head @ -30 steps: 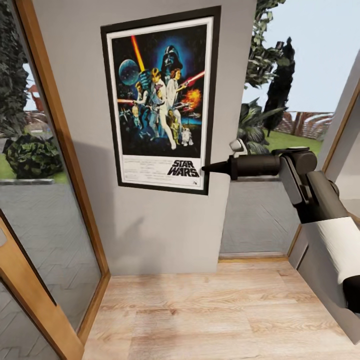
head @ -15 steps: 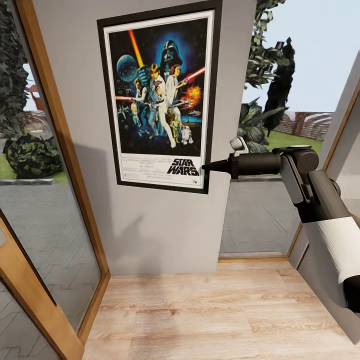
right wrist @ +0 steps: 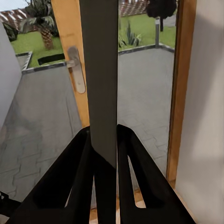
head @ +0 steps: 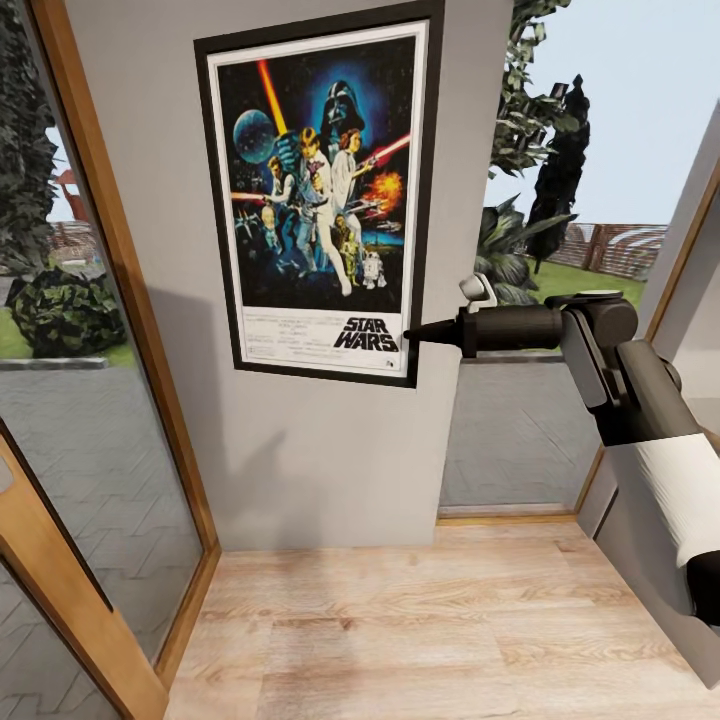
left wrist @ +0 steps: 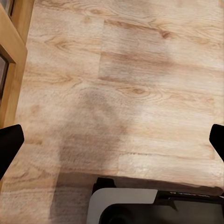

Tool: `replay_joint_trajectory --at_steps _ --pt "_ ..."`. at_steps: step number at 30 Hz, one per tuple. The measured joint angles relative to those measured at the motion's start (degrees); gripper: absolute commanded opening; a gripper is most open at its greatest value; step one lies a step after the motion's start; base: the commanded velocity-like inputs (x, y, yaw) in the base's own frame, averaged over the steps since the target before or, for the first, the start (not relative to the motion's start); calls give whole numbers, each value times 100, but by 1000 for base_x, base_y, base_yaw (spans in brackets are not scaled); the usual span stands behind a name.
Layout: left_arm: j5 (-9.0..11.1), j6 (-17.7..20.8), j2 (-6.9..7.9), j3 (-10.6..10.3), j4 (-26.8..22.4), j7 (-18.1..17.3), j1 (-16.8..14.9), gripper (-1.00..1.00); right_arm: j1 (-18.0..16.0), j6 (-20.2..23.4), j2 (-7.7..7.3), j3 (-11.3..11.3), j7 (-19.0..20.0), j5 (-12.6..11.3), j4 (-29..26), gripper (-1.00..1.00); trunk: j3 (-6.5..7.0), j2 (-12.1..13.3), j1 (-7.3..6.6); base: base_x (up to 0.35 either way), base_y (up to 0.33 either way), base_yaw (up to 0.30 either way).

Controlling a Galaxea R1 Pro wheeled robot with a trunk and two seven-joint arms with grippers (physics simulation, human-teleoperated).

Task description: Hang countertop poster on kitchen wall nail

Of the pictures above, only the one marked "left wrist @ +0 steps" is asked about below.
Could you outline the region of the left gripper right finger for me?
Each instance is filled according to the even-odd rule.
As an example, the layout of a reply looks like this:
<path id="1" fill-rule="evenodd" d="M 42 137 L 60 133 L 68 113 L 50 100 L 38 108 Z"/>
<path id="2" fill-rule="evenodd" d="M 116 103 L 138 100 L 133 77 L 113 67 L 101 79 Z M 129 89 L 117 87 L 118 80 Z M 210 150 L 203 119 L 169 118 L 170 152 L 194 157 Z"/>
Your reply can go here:
<path id="1" fill-rule="evenodd" d="M 209 141 L 224 161 L 224 126 L 213 124 Z"/>

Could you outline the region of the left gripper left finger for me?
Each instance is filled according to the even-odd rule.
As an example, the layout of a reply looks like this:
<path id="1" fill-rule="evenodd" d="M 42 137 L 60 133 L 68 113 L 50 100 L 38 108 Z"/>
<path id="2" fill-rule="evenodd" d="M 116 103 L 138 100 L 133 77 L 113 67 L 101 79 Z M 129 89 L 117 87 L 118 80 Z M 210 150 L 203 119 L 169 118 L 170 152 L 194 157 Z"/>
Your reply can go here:
<path id="1" fill-rule="evenodd" d="M 0 180 L 24 143 L 20 124 L 0 129 Z"/>

